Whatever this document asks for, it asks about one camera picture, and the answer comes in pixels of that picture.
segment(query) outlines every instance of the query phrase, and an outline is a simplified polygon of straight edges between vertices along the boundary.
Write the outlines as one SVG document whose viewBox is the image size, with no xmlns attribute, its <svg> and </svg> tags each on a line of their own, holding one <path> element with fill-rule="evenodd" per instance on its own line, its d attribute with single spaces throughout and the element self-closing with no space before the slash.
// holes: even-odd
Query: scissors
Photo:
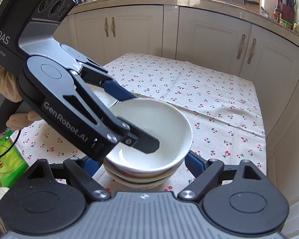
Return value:
<svg viewBox="0 0 299 239">
<path fill-rule="evenodd" d="M 294 9 L 295 5 L 296 5 L 296 0 L 289 0 L 289 6 Z"/>
</svg>

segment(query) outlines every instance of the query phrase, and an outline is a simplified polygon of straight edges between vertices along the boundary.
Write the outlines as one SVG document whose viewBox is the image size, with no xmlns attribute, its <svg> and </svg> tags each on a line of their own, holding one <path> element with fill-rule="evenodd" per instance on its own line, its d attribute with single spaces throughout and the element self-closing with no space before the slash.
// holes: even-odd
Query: black cable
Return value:
<svg viewBox="0 0 299 239">
<path fill-rule="evenodd" d="M 3 156 L 5 156 L 14 147 L 14 145 L 16 144 L 16 142 L 17 142 L 20 134 L 21 134 L 21 130 L 19 130 L 18 135 L 15 138 L 15 140 L 13 141 L 12 145 L 3 154 L 0 155 L 0 158 L 3 157 Z"/>
</svg>

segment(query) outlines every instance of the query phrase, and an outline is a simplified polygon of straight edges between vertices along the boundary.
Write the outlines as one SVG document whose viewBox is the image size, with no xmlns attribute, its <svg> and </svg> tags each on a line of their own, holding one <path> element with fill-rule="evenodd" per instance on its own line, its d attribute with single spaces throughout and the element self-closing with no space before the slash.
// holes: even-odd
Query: gold handle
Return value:
<svg viewBox="0 0 299 239">
<path fill-rule="evenodd" d="M 109 30 L 108 30 L 108 26 L 107 26 L 107 18 L 106 17 L 105 17 L 105 23 L 104 23 L 104 30 L 105 30 L 106 36 L 108 37 L 109 36 Z"/>
<path fill-rule="evenodd" d="M 253 39 L 253 47 L 251 48 L 251 53 L 250 53 L 249 59 L 247 61 L 247 64 L 251 63 L 251 59 L 253 58 L 254 53 L 255 53 L 255 46 L 256 46 L 256 39 L 254 38 Z"/>
<path fill-rule="evenodd" d="M 243 49 L 244 49 L 245 38 L 246 38 L 246 35 L 243 34 L 243 35 L 241 36 L 240 49 L 239 49 L 239 52 L 238 52 L 238 55 L 237 55 L 237 59 L 238 59 L 238 60 L 240 59 L 240 55 L 241 55 L 241 53 L 242 53 L 242 51 L 243 51 Z"/>
<path fill-rule="evenodd" d="M 112 29 L 113 37 L 115 37 L 115 36 L 116 36 L 116 34 L 115 34 L 115 23 L 114 23 L 114 17 L 112 17 L 112 25 L 111 25 L 111 29 Z"/>
</svg>

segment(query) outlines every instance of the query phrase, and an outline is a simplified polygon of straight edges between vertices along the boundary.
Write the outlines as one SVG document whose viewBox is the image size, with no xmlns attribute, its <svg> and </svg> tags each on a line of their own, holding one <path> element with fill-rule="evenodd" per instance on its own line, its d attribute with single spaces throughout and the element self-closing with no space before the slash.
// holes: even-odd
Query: utensil holder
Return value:
<svg viewBox="0 0 299 239">
<path fill-rule="evenodd" d="M 289 23 L 293 23 L 295 19 L 295 10 L 287 4 L 280 4 L 281 18 Z"/>
</svg>

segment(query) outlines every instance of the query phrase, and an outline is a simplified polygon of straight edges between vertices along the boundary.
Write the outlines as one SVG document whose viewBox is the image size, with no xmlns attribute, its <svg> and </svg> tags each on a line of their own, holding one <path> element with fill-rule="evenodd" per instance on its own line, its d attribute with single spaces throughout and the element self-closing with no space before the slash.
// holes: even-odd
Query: table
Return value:
<svg viewBox="0 0 299 239">
<path fill-rule="evenodd" d="M 136 96 L 160 99 L 178 108 L 192 125 L 191 150 L 201 157 L 225 164 L 249 159 L 266 174 L 265 133 L 252 82 L 189 62 L 134 53 L 104 67 Z M 85 155 L 43 120 L 24 128 L 16 146 L 29 165 L 39 158 L 61 163 Z M 103 166 L 93 178 L 112 194 L 132 191 L 113 180 Z M 171 178 L 150 191 L 177 194 L 194 179 L 183 163 Z"/>
</svg>

